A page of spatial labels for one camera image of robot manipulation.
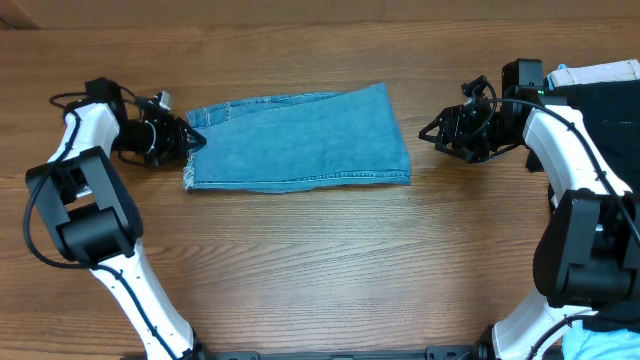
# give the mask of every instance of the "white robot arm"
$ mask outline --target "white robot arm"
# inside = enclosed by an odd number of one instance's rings
[[[640,238],[629,215],[639,213],[640,200],[605,162],[582,112],[543,79],[541,61],[518,59],[502,70],[501,99],[481,76],[462,85],[466,104],[446,108],[420,132],[436,150],[470,163],[526,145],[555,193],[534,257],[536,288],[493,326],[478,359],[541,359],[570,321],[640,299]],[[493,99],[484,96],[487,87]],[[498,102],[500,112],[491,106]]]
[[[95,81],[104,84],[106,80]],[[108,160],[117,141],[125,148],[138,146],[124,144],[136,138],[154,146],[156,129],[150,125],[136,127],[119,118],[117,107],[116,111],[110,107],[121,100],[114,95],[119,89],[106,84],[112,91],[65,110],[67,129],[58,150],[48,164],[29,171],[27,183],[35,192],[46,177],[36,204],[54,243],[67,260],[79,261],[113,294],[138,332],[147,359],[210,359],[153,273],[140,239],[141,219]],[[155,103],[155,110],[168,117],[168,94],[161,94],[160,98],[147,101]],[[125,140],[117,140],[123,128],[131,130],[131,126],[134,135],[125,134]],[[53,166],[51,176],[46,176]],[[67,213],[64,204],[88,194],[93,194],[94,204]]]

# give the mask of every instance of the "blue jeans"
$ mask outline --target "blue jeans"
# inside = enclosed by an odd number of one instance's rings
[[[411,183],[409,153],[384,84],[237,100],[187,117],[207,144],[189,156],[186,190],[283,193]]]

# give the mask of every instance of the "denim fabric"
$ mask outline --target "denim fabric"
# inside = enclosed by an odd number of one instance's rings
[[[207,144],[190,153],[186,190],[283,193],[411,183],[409,153],[384,84],[237,100],[187,117]]]
[[[582,328],[582,321],[562,338],[565,360],[640,360],[640,334],[629,330],[593,332]]]

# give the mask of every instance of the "wire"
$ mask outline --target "wire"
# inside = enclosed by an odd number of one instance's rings
[[[66,108],[66,105],[60,104],[59,102],[56,102],[56,100],[62,99],[65,97],[70,97],[70,96],[87,96],[87,95],[88,94],[86,92],[62,93],[58,95],[53,95],[52,97],[49,98],[49,104],[64,110]]]
[[[564,320],[559,323],[553,325],[549,330],[547,330],[538,341],[531,347],[531,352],[529,356],[527,356],[527,360],[533,360],[533,358],[538,355],[538,350],[542,344],[544,344],[553,334],[555,334],[558,330],[562,329],[564,326],[571,326],[571,323],[577,320],[586,320],[592,318],[594,315],[571,315],[564,318]]]
[[[22,219],[22,233],[24,234],[24,241],[31,253],[43,263],[60,269],[86,269],[88,267],[81,264],[61,263],[47,258],[46,256],[42,255],[40,251],[38,251],[38,249],[33,244],[33,239],[31,238],[31,213],[33,212],[33,207],[35,206],[36,200],[38,199],[38,195],[40,195],[40,191],[44,187],[44,183],[49,179],[51,174],[53,174],[58,169],[60,163],[62,163],[62,161],[67,157],[69,151],[71,151],[71,149],[73,148],[73,143],[76,140],[76,136],[78,136],[78,130],[80,129],[81,121],[80,116],[78,116],[75,110],[72,110],[70,113],[75,116],[76,125],[73,127],[73,132],[71,132],[71,137],[69,137],[69,141],[67,142],[64,150],[56,158],[53,164],[49,166],[47,171],[36,184],[36,187],[33,189],[31,196],[29,196],[27,208],[24,211],[24,217]]]
[[[493,160],[493,159],[497,158],[498,156],[506,153],[507,151],[511,151],[511,150],[517,148],[518,146],[520,146],[520,144],[511,144],[511,145],[507,146],[506,148],[501,149],[499,151],[496,151],[495,153],[491,154],[490,156],[487,156],[486,158],[482,158],[480,162],[486,162],[486,161],[489,161],[489,160]]]
[[[496,95],[496,90],[493,88],[493,85],[491,85],[491,83],[489,83],[488,81],[486,83],[487,83],[487,87],[489,88],[489,91],[491,91],[491,96],[492,96],[491,100],[496,100],[498,98],[498,96]],[[493,119],[493,116],[496,113],[496,108],[497,107],[498,107],[498,103],[497,102],[493,102],[493,107],[491,108],[491,113],[489,114],[489,117],[487,117],[487,120],[485,120],[484,123],[482,123],[482,125],[480,125],[479,128],[477,128],[474,132],[472,132],[471,135],[467,136],[465,138],[465,141],[469,141],[469,140],[473,139],[478,134],[480,134],[482,129],[484,129],[485,127],[487,127],[487,125],[489,125],[489,123]]]
[[[129,120],[130,120],[130,121],[139,121],[139,120],[142,120],[142,108],[141,108],[140,106],[138,106],[138,104],[136,104],[136,100],[138,100],[138,97],[136,96],[136,94],[134,94],[134,93],[133,93],[133,91],[131,91],[131,90],[127,89],[127,88],[126,88],[126,87],[124,87],[124,86],[120,86],[120,89],[121,89],[121,90],[126,91],[126,92],[127,92],[129,95],[131,95],[131,97],[133,98],[133,101],[131,101],[131,100],[126,100],[126,99],[124,99],[123,101],[124,101],[125,103],[128,103],[128,104],[136,105],[136,107],[138,108],[138,118],[137,118],[137,119],[129,119]]]
[[[63,97],[68,97],[68,96],[82,96],[82,95],[86,95],[86,94],[85,93],[65,93],[65,94],[54,95],[51,98],[49,98],[49,103],[51,103],[55,107],[61,107],[62,109],[65,109],[64,105],[62,105],[60,103],[57,103],[55,100],[63,98]],[[55,267],[55,268],[60,268],[60,269],[89,269],[89,268],[92,268],[92,269],[96,269],[96,270],[104,270],[104,271],[107,271],[107,272],[111,273],[116,278],[116,280],[118,280],[118,281],[120,281],[120,283],[122,283],[122,286],[124,286],[125,290],[127,290],[127,293],[131,297],[131,300],[133,301],[134,305],[136,306],[136,309],[138,310],[138,313],[140,314],[140,317],[142,317],[142,319],[144,320],[145,324],[147,325],[147,328],[149,329],[149,332],[151,333],[151,335],[153,337],[155,337],[156,340],[158,340],[158,342],[160,343],[160,345],[162,345],[162,347],[167,352],[167,354],[169,355],[171,360],[178,360],[178,358],[173,354],[173,351],[171,350],[171,348],[169,347],[167,342],[158,333],[157,327],[153,326],[153,324],[151,323],[151,320],[149,320],[149,317],[147,316],[147,314],[145,313],[144,309],[142,308],[142,305],[140,304],[140,300],[138,300],[138,297],[133,292],[133,289],[131,289],[131,287],[129,286],[127,281],[122,277],[121,273],[118,273],[116,270],[114,270],[114,269],[112,269],[112,268],[110,268],[108,266],[104,266],[104,265],[96,265],[96,266],[91,267],[91,266],[88,266],[88,265],[85,265],[85,264],[62,263],[62,262],[58,262],[58,261],[55,261],[55,260],[51,260],[51,259],[47,258],[46,256],[44,256],[40,251],[38,251],[38,249],[36,248],[35,244],[33,243],[33,239],[31,238],[31,215],[33,213],[33,208],[35,206],[35,203],[36,203],[36,201],[38,199],[38,196],[40,195],[40,192],[42,191],[42,188],[44,187],[45,182],[60,167],[60,164],[64,161],[64,159],[67,157],[67,155],[69,155],[69,152],[73,149],[73,144],[74,144],[74,142],[76,140],[76,137],[78,136],[78,132],[80,130],[80,122],[82,121],[82,119],[80,118],[80,116],[78,115],[78,113],[75,110],[71,110],[71,111],[69,111],[69,113],[73,114],[73,116],[76,119],[76,124],[73,127],[73,131],[71,132],[71,136],[69,137],[69,141],[65,144],[65,148],[62,151],[62,153],[48,167],[48,169],[42,175],[40,180],[38,180],[38,182],[36,183],[35,188],[33,189],[33,192],[29,196],[29,200],[27,201],[27,207],[25,208],[24,217],[22,219],[22,232],[23,232],[23,235],[24,235],[25,244],[27,245],[27,248],[29,248],[29,251],[38,260],[42,261],[43,263],[45,263],[45,264],[47,264],[49,266],[52,266],[52,267]]]
[[[173,354],[173,351],[171,351],[171,348],[169,347],[169,345],[166,343],[166,341],[164,341],[162,336],[160,336],[160,334],[158,333],[157,327],[153,326],[153,324],[151,323],[151,320],[149,320],[149,317],[144,312],[144,309],[140,304],[140,300],[138,300],[138,297],[133,292],[133,289],[131,289],[131,287],[129,286],[129,283],[127,282],[127,280],[125,280],[124,277],[122,277],[122,272],[117,272],[116,270],[104,265],[96,265],[92,269],[104,270],[110,273],[111,275],[113,275],[116,278],[116,280],[122,283],[122,286],[124,286],[125,290],[127,290],[127,293],[129,293],[129,296],[131,297],[133,304],[136,306],[136,309],[138,309],[138,312],[140,313],[140,317],[142,317],[142,320],[144,320],[144,323],[147,325],[147,328],[149,328],[149,332],[151,333],[151,336],[153,336],[154,338],[156,338],[156,340],[158,340],[158,342],[160,343],[160,345],[162,345],[162,347],[167,352],[171,360],[178,360],[178,358]]]
[[[627,211],[627,208],[622,203],[622,199],[618,196],[618,193],[613,189],[613,186],[611,186],[611,183],[609,183],[609,180],[607,180],[607,175],[602,170],[602,168],[600,167],[600,163],[598,162],[598,159],[596,158],[595,154],[593,153],[593,150],[591,150],[591,147],[589,146],[589,143],[584,138],[582,133],[576,129],[574,123],[569,122],[569,120],[565,119],[564,117],[562,117],[560,114],[556,113],[555,111],[549,110],[549,109],[547,109],[546,107],[544,107],[542,105],[539,105],[539,104],[536,104],[536,103],[532,103],[530,101],[519,100],[519,99],[491,99],[491,100],[487,100],[487,102],[489,102],[489,103],[500,103],[501,102],[501,103],[512,103],[512,104],[520,104],[520,105],[531,106],[531,107],[536,108],[536,109],[538,109],[538,110],[540,110],[540,111],[542,111],[542,112],[544,112],[544,113],[546,113],[548,115],[553,116],[556,120],[560,121],[569,130],[571,130],[571,132],[573,132],[573,134],[576,136],[576,138],[578,138],[578,141],[580,142],[580,144],[584,148],[584,151],[587,153],[587,157],[589,158],[589,160],[591,161],[591,164],[593,165],[593,168],[594,168],[594,170],[596,172],[596,176],[598,177],[600,182],[602,182],[602,185],[605,187],[607,192],[609,192],[609,195],[611,195],[611,197],[613,198],[613,201],[615,202],[616,207],[618,208],[618,210],[620,210],[620,213],[622,214],[622,218],[624,219],[625,223],[629,227],[629,231],[636,238],[636,241],[638,242],[638,245],[640,245],[640,233],[638,233],[638,229],[636,228],[636,225],[633,222],[633,219],[631,218],[631,215],[629,215],[629,212]],[[484,103],[470,104],[470,105],[467,105],[467,107],[468,108],[474,108],[474,107],[478,107],[478,106],[482,106],[482,105],[484,105]]]

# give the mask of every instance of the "wooden table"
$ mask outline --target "wooden table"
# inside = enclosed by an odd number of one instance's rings
[[[213,350],[419,349],[470,343],[509,314],[533,286],[549,213],[547,179],[527,173],[524,149],[467,165],[418,131],[463,101],[460,83],[485,74],[498,86],[517,57],[546,71],[634,58],[639,35],[629,19],[0,32],[0,358],[142,351],[98,281],[41,264],[23,243],[24,174],[64,131],[50,95],[106,76],[141,95],[167,90],[184,114],[386,82],[410,187],[188,194],[180,168],[114,163],[160,282]],[[38,216],[33,235],[57,255]]]

